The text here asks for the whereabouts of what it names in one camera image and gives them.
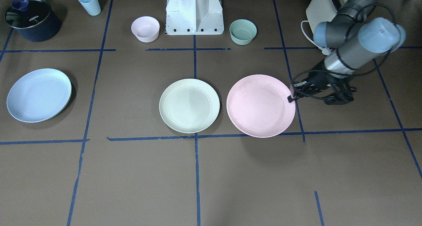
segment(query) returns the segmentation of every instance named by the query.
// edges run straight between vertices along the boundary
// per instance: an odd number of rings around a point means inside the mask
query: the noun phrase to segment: white cable
[[[312,44],[314,44],[316,47],[318,47],[321,51],[322,51],[322,53],[324,54],[324,55],[329,55],[330,53],[331,53],[331,50],[329,49],[329,48],[325,48],[325,47],[321,47],[321,46],[318,46],[317,44],[315,44],[314,43],[314,41],[312,41],[309,37],[308,37],[308,35],[306,34],[306,32],[304,31],[304,29],[303,29],[303,23],[304,22],[308,22],[309,23],[309,21],[308,20],[304,20],[304,21],[302,21],[301,23],[300,23],[300,29],[302,30],[302,33],[303,33],[303,35],[312,43]]]

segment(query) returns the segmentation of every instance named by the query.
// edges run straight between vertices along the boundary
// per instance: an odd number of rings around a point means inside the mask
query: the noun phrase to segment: brand logo
[[[38,15],[37,15],[37,16],[35,16],[35,17],[30,18],[30,20],[29,20],[29,21],[32,21],[32,20],[34,20],[34,19],[36,19],[36,18],[38,18]]]

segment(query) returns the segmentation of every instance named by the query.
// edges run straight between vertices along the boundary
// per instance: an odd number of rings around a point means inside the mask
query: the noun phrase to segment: pink plate
[[[267,138],[285,131],[296,112],[287,97],[290,90],[280,80],[263,74],[239,80],[227,96],[227,113],[243,133]]]

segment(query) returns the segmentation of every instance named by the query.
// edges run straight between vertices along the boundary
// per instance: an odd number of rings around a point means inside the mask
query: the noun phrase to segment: light blue cup
[[[83,8],[89,13],[91,16],[96,16],[100,14],[101,8],[98,0],[78,0],[80,4],[82,4]]]
[[[230,25],[230,37],[238,45],[249,44],[256,36],[256,26],[246,19],[238,19]]]

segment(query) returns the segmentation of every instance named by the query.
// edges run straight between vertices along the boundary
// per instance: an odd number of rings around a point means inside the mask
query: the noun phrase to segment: pot
[[[45,0],[14,0],[4,17],[9,26],[32,42],[52,38],[62,26]]]

